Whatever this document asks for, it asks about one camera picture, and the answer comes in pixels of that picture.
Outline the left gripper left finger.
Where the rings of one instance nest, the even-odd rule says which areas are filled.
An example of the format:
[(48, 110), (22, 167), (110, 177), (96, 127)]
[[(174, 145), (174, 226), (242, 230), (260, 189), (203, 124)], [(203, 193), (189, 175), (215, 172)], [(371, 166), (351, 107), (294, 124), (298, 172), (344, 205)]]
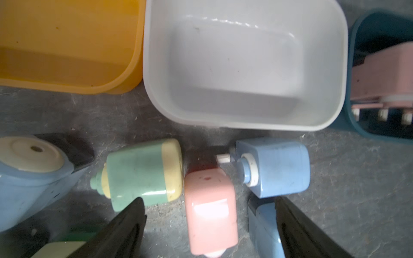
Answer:
[(138, 197), (103, 230), (69, 255), (70, 258), (137, 258), (147, 216)]

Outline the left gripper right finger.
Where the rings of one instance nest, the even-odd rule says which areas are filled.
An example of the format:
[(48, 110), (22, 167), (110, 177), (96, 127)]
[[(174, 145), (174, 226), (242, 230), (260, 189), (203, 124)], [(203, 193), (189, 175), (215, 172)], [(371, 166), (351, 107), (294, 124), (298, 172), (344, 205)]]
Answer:
[(351, 258), (287, 197), (275, 198), (276, 223), (287, 258)]

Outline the pink sharpener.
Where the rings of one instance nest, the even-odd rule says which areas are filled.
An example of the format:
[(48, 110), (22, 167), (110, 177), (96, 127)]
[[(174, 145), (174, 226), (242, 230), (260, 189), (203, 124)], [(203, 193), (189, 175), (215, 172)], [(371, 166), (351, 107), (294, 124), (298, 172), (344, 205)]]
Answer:
[(401, 109), (402, 125), (413, 123), (413, 43), (388, 47), (352, 68), (351, 108), (356, 121), (362, 110), (378, 109), (387, 121), (390, 109)]
[(185, 208), (193, 255), (220, 258), (238, 244), (236, 193), (223, 169), (185, 176)]

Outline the teal storage box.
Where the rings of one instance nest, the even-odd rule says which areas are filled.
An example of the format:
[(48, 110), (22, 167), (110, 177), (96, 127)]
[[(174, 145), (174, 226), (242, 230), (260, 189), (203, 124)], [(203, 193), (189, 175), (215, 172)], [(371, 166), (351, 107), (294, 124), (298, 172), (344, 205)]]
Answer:
[(373, 9), (349, 29), (345, 102), (334, 129), (413, 143), (413, 18)]

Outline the white storage box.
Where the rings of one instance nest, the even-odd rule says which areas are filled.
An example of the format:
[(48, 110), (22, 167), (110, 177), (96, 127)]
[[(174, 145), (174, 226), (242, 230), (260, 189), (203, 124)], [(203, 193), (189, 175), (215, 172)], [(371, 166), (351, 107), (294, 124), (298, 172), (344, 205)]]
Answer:
[(336, 1), (148, 1), (143, 50), (146, 92), (177, 123), (319, 131), (344, 104)]

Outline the yellow storage box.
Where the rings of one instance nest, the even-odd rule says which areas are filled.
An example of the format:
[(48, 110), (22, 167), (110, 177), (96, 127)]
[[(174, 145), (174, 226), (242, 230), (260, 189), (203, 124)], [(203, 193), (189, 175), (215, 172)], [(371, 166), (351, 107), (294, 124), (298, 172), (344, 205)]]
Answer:
[(1, 85), (123, 94), (143, 79), (145, 1), (2, 1)]

